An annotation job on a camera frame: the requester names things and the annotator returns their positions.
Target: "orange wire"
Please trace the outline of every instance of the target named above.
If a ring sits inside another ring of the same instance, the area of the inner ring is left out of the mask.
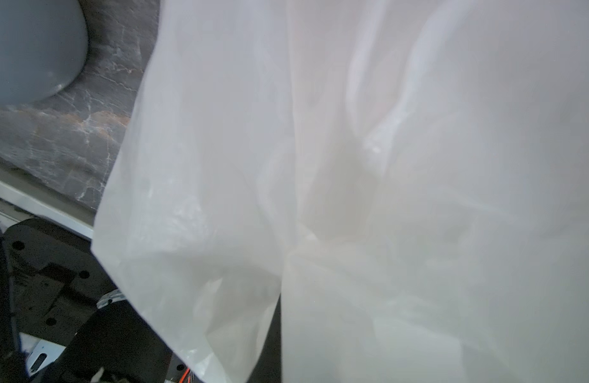
[[[186,371],[183,372],[183,375],[180,378],[179,383],[183,383],[184,378],[186,378],[186,375],[188,375],[189,372],[190,372],[190,368],[187,368]]]

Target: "gray rounded object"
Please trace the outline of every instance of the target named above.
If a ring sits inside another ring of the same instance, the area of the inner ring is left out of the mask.
[[[52,96],[78,75],[87,49],[77,0],[0,0],[0,104]]]

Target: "mounting hole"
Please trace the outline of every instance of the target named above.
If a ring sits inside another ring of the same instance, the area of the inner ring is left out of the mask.
[[[12,247],[14,250],[18,250],[18,251],[20,251],[20,250],[24,250],[24,242],[22,242],[22,241],[15,241],[15,242],[13,242],[13,243],[11,244],[11,247]]]
[[[41,365],[43,364],[43,361],[46,360],[47,357],[48,357],[47,354],[44,354],[44,353],[39,354],[37,359],[35,359],[35,363],[33,363],[33,365],[30,367],[30,372],[36,372],[37,370],[39,370],[39,367],[41,367]]]

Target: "plastic sheet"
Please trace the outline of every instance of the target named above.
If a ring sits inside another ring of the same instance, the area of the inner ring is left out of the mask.
[[[589,382],[589,1],[164,1],[93,251],[206,383]]]

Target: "marble surface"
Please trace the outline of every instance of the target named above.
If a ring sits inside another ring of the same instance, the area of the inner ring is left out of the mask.
[[[0,158],[96,209],[156,40],[159,0],[79,0],[88,58],[74,82],[0,107]]]

